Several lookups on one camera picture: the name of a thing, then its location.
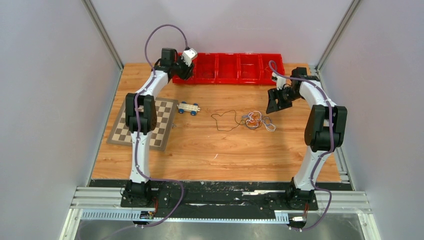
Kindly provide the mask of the white toy car blue wheels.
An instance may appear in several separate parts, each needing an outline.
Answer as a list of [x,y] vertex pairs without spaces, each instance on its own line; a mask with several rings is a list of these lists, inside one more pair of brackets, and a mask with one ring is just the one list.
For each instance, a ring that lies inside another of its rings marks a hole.
[[196,116],[197,113],[201,110],[201,108],[199,107],[197,103],[188,104],[185,101],[180,102],[177,105],[177,108],[180,114],[187,112],[187,113],[190,113],[192,116]]

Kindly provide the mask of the left aluminium frame post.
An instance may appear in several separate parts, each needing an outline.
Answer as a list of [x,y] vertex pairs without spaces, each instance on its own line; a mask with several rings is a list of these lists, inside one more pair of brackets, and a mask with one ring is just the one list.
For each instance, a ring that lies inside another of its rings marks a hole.
[[124,64],[122,59],[120,58],[112,39],[110,38],[100,15],[98,14],[96,7],[94,6],[93,2],[91,0],[82,0],[82,3],[84,4],[88,15],[92,19],[97,31],[99,32],[104,44],[106,45],[106,48],[108,49],[109,53],[111,54],[112,59],[116,63],[119,70],[122,72],[124,69]]

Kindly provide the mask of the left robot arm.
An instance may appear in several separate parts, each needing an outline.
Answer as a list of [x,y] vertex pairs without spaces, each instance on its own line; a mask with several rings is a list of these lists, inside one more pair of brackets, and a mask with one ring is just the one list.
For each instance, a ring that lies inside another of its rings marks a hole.
[[151,73],[145,84],[125,97],[125,125],[132,141],[132,166],[123,198],[130,203],[147,207],[153,201],[149,172],[150,140],[157,127],[156,97],[177,76],[187,80],[193,75],[198,52],[186,47],[182,53],[174,48],[163,48],[161,57],[151,63]]

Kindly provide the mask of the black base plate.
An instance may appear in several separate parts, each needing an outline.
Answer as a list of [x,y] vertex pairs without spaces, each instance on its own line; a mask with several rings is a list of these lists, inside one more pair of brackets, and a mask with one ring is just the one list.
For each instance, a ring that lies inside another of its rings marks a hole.
[[286,203],[289,186],[289,182],[184,181],[181,190],[177,183],[154,181],[149,202],[120,198],[119,204],[153,208],[158,203],[159,218],[271,219],[275,210],[304,210],[300,202]]

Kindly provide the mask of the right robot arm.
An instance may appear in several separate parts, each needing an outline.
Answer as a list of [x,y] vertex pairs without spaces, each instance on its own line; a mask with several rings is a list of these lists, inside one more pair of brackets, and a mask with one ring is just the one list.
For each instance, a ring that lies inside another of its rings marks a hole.
[[267,92],[267,114],[290,108],[293,101],[298,99],[304,99],[310,107],[304,131],[306,153],[285,194],[286,204],[292,209],[298,209],[312,202],[317,190],[316,179],[325,161],[343,144],[348,111],[330,99],[320,79],[308,75],[306,68],[295,68],[289,77],[274,67],[270,69],[276,87]]

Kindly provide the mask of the aluminium frame post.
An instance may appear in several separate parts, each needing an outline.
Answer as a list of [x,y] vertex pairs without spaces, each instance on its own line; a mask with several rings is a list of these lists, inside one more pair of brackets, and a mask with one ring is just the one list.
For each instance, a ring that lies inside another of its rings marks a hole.
[[110,38],[100,15],[98,14],[96,7],[94,6],[93,2],[91,0],[82,0],[82,3],[84,4],[88,15],[92,19],[97,31],[99,32],[104,44],[106,45],[106,48],[108,49],[109,53],[111,54],[112,59],[116,63],[119,70],[122,72],[124,69],[124,64],[122,59],[120,58],[112,39]]
[[322,53],[318,63],[315,66],[315,70],[317,72],[321,71],[322,68],[324,67],[324,65],[326,64],[328,58],[330,57],[333,49],[335,48],[335,46],[337,45],[340,37],[342,36],[342,34],[344,33],[346,27],[348,26],[349,22],[351,21],[351,19],[353,18],[354,14],[356,13],[358,7],[360,6],[360,4],[362,3],[362,0],[352,0],[345,12],[345,14],[343,15],[340,23],[338,24],[334,34],[332,35],[329,43],[327,44],[324,52]]

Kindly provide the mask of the right aluminium frame post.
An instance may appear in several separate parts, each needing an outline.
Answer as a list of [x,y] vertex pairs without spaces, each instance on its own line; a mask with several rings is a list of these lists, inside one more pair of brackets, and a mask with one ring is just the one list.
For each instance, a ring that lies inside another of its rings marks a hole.
[[329,43],[327,44],[324,52],[322,53],[318,63],[315,66],[315,70],[317,72],[321,71],[322,68],[324,67],[324,65],[326,64],[328,58],[330,57],[333,49],[335,48],[335,46],[337,45],[340,37],[342,36],[342,34],[344,33],[346,27],[348,26],[349,22],[351,21],[351,19],[353,18],[354,14],[356,13],[358,7],[360,6],[360,4],[362,3],[362,0],[352,0],[345,12],[345,14],[343,15],[340,23],[338,24],[334,34],[332,35]]

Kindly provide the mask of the aluminium front rail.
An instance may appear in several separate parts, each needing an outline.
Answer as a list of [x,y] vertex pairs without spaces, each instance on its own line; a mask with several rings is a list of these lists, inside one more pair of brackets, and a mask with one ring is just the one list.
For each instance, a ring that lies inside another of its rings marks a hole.
[[367,196],[362,191],[333,191],[328,195],[324,191],[316,193],[313,203],[317,209],[304,210],[270,209],[269,207],[251,207],[241,204],[187,203],[178,207],[176,212],[167,216],[165,212],[156,214],[152,219],[144,218],[143,213],[149,207],[122,207],[122,196],[117,187],[78,187],[70,205],[72,211],[81,212],[80,220],[108,220],[135,222],[184,222],[184,223],[236,223],[236,224],[288,224],[291,220],[312,220],[313,215],[357,215],[362,224],[374,219]]

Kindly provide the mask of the checkered chessboard mat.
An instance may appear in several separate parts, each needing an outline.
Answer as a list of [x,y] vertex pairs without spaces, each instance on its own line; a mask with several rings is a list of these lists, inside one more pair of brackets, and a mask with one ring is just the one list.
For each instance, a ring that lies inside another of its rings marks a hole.
[[[156,98],[155,107],[157,115],[156,128],[150,139],[150,149],[153,151],[165,151],[169,135],[173,126],[178,101],[169,98]],[[113,145],[132,146],[132,137],[126,126],[126,104],[123,103],[108,135],[106,142]]]

